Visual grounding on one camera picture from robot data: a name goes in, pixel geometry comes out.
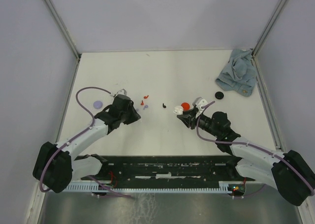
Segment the black earbud charging case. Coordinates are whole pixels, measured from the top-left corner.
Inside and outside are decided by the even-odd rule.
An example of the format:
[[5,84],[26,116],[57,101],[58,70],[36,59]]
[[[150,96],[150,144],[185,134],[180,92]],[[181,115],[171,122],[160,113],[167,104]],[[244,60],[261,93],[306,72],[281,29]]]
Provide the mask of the black earbud charging case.
[[223,99],[224,98],[224,93],[220,92],[220,91],[216,92],[215,93],[215,98],[219,99],[219,100]]

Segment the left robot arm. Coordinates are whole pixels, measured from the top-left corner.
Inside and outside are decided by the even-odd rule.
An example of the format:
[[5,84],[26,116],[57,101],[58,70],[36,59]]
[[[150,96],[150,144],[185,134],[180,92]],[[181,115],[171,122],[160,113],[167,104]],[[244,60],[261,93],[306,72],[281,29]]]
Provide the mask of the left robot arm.
[[34,165],[33,177],[55,193],[62,192],[71,181],[89,175],[105,179],[109,174],[106,159],[96,154],[81,159],[78,156],[121,124],[129,125],[140,118],[128,96],[116,95],[113,103],[94,115],[91,125],[78,135],[56,144],[44,143]]

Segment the aluminium frame post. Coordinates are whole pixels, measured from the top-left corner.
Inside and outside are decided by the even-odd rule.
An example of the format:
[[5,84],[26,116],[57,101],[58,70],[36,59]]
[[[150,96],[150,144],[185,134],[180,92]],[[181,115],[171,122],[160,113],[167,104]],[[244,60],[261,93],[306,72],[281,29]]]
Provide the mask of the aluminium frame post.
[[277,20],[279,19],[281,13],[285,9],[289,0],[278,0],[271,17],[269,18],[263,32],[261,33],[260,37],[258,38],[256,46],[252,50],[252,55],[257,56],[260,50],[262,49],[263,44],[265,43],[267,37],[269,36],[271,30],[273,29],[274,25],[276,24]]
[[72,37],[70,36],[70,32],[68,31],[65,23],[63,22],[61,15],[58,13],[55,5],[53,4],[52,0],[43,0],[46,7],[48,8],[53,20],[55,21],[59,31],[61,32],[63,38],[65,39],[67,45],[71,49],[73,55],[76,59],[80,59],[81,54],[79,53]]

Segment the blue denim cloth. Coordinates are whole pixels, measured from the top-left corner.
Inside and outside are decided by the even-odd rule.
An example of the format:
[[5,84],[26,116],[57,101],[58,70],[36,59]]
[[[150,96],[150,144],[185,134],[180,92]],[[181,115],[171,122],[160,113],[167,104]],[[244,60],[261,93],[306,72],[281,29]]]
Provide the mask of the blue denim cloth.
[[252,65],[252,50],[234,49],[215,83],[224,91],[250,97],[256,86],[257,72]]

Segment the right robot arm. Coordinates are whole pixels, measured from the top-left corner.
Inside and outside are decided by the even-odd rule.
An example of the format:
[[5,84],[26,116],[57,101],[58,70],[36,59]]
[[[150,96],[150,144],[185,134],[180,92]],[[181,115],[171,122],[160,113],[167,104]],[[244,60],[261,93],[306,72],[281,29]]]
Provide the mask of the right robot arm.
[[189,129],[214,136],[218,149],[233,157],[232,164],[226,167],[229,179],[244,177],[264,183],[295,206],[315,194],[315,174],[298,152],[284,153],[254,144],[232,130],[226,113],[217,111],[208,117],[204,115],[206,109],[207,106],[195,106],[184,110],[177,106],[174,112]]

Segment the left aluminium frame post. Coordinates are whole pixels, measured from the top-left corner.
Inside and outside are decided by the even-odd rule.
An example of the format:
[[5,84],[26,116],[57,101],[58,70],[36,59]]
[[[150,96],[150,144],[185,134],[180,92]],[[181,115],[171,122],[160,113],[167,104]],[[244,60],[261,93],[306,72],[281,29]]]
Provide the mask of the left aluminium frame post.
[[55,21],[59,31],[61,32],[63,38],[65,39],[67,45],[71,49],[73,55],[76,59],[80,59],[81,54],[79,53],[72,37],[70,36],[70,32],[68,31],[65,23],[63,22],[61,15],[58,13],[55,5],[53,4],[52,0],[43,0],[46,7],[48,8],[53,20]]

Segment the right aluminium frame post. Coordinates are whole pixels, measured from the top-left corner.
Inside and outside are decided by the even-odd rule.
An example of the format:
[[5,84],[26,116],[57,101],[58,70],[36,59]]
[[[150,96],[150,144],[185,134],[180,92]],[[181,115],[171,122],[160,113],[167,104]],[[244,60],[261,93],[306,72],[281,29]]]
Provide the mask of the right aluminium frame post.
[[265,43],[267,37],[269,36],[271,30],[273,29],[274,25],[276,24],[277,20],[279,19],[281,13],[285,9],[289,0],[278,0],[271,17],[269,18],[263,32],[261,33],[260,37],[258,38],[256,46],[252,50],[252,55],[257,56],[260,50],[262,49],[263,44]]

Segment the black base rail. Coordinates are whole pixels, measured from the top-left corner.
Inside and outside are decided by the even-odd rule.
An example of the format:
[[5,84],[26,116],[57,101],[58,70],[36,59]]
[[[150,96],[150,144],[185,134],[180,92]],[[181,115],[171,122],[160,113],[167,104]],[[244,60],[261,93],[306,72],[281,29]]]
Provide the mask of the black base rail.
[[243,182],[231,156],[105,156],[107,169],[94,177],[119,189],[218,188],[220,182]]

